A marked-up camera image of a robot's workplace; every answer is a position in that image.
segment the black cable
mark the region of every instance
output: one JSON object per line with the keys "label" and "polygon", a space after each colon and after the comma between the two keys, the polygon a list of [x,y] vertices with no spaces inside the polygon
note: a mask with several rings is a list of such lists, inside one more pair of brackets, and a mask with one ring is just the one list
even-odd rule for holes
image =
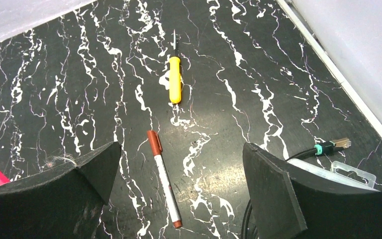
{"label": "black cable", "polygon": [[292,158],[297,158],[297,159],[303,160],[303,159],[315,156],[316,152],[317,152],[316,148],[310,148],[310,149],[307,149],[307,150],[302,151],[300,153],[297,153],[294,156],[289,157],[285,161],[288,161],[288,160],[290,160]]}
{"label": "black cable", "polygon": [[250,222],[251,211],[253,210],[253,205],[251,205],[251,200],[248,200],[247,208],[244,212],[244,220],[242,221],[241,227],[241,239],[248,238],[248,224]]}

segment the yellow screwdriver handle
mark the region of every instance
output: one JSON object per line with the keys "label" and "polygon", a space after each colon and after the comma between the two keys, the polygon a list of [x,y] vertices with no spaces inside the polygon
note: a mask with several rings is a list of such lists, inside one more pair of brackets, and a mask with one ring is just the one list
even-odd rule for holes
{"label": "yellow screwdriver handle", "polygon": [[177,104],[181,101],[181,75],[179,73],[179,57],[171,57],[169,64],[171,71],[169,73],[169,98],[171,102]]}

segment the marker pen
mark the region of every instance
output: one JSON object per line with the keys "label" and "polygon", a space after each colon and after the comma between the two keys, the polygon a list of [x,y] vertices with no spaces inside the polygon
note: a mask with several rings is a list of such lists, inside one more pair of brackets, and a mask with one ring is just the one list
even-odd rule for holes
{"label": "marker pen", "polygon": [[171,220],[174,223],[175,228],[180,228],[182,227],[182,222],[172,194],[171,184],[169,183],[168,175],[166,174],[165,165],[163,164],[161,155],[162,146],[160,145],[159,137],[157,136],[157,133],[152,130],[147,131],[147,136],[149,137],[149,142],[153,151],[154,160],[156,161],[157,169],[159,170],[159,178],[162,183],[163,192],[165,193]]}

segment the black marble surface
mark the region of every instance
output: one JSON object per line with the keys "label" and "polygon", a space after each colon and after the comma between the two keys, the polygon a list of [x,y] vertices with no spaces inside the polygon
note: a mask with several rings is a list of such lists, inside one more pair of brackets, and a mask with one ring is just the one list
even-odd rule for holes
{"label": "black marble surface", "polygon": [[[173,30],[183,100],[167,91]],[[168,218],[146,131],[159,132],[184,227]],[[96,238],[238,238],[242,146],[287,158],[316,142],[377,176],[382,141],[273,0],[98,0],[0,43],[0,170],[11,180],[118,140]]]}

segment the screwdriver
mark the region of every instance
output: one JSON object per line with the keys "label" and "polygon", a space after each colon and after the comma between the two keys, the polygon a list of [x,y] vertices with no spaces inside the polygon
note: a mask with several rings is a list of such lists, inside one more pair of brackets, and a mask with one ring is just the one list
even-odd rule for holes
{"label": "screwdriver", "polygon": [[177,36],[174,30],[174,51],[175,56],[169,59],[169,99],[173,104],[178,104],[181,101],[181,74],[179,73],[179,63],[181,60],[178,57]]}

